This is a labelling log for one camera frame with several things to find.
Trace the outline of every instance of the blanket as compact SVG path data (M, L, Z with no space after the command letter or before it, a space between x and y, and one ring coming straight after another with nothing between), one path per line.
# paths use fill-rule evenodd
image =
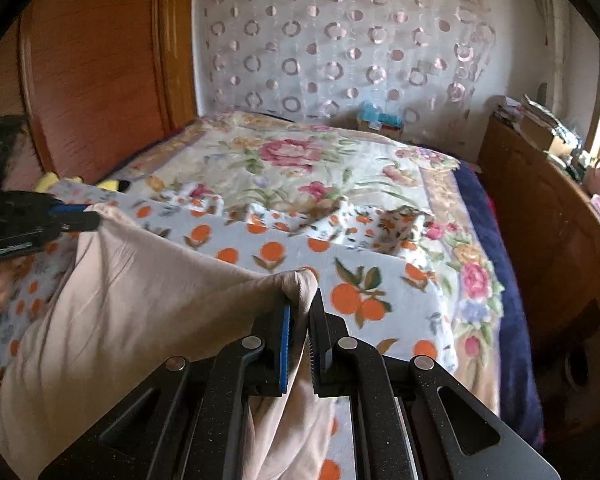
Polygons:
M37 478L164 360L213 356L288 298L299 319L289 393L251 402L244 478L315 479L332 403L314 396L304 351L313 274L259 275L171 244L110 206L95 208L99 231L80 235L73 269L2 377L0 453L14 471Z

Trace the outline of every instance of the bed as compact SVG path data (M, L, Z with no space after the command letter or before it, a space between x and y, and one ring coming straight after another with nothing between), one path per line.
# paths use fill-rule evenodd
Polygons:
M351 332L388 355L436 357L539 448L522 301L473 171L375 134L243 112L196 119L190 1L34 0L23 13L17 82L38 160L44 171L86 183L62 181L52 192L66 202L117 205L156 235L259 272L310 267ZM67 12L53 12L59 2ZM119 35L137 41L109 41ZM90 48L77 46L84 37ZM358 163L360 146L375 150L373 162ZM132 186L126 194L88 186L105 176ZM242 193L230 192L238 184ZM186 223L174 223L182 211ZM210 236L238 228L249 240L263 238L243 249L216 246ZM24 265L0 327L0 375L26 327L44 315L74 242L65 237ZM354 253L364 262L351 260ZM396 336L377 327L400 316L401 287L421 300L422 326L409 332L403 324L408 333ZM338 309L338 296L350 298L352 289L365 293L365 307L361 296L355 310ZM345 436L334 438L329 463L346 474L342 404L333 431Z

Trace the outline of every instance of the pink vase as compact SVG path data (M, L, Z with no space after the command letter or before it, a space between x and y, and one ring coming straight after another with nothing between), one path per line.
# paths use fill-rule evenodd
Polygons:
M600 195L600 158L587 168L583 184L590 195Z

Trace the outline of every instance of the white wall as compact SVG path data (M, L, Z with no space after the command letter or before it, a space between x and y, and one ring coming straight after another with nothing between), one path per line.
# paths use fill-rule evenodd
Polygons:
M561 119L584 140L598 90L600 41L573 7L569 19L571 39L564 74L566 108Z
M464 150L458 153L472 162L480 151L489 115L496 107L493 96L508 95L520 100L526 93L534 99L538 87L550 75L551 53L535 1L489 1L497 41L491 51L491 63L477 84L464 134Z

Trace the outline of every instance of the beige garment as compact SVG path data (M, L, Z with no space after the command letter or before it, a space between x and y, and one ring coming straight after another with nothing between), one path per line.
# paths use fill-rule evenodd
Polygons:
M99 231L80 235L73 272L2 381L0 452L14 471L37 478L167 358L217 354L286 296L299 312L289 394L252 400L244 478L317 478L333 415L330 399L314 396L303 351L317 290L312 273L262 276L143 231L108 206L95 208Z

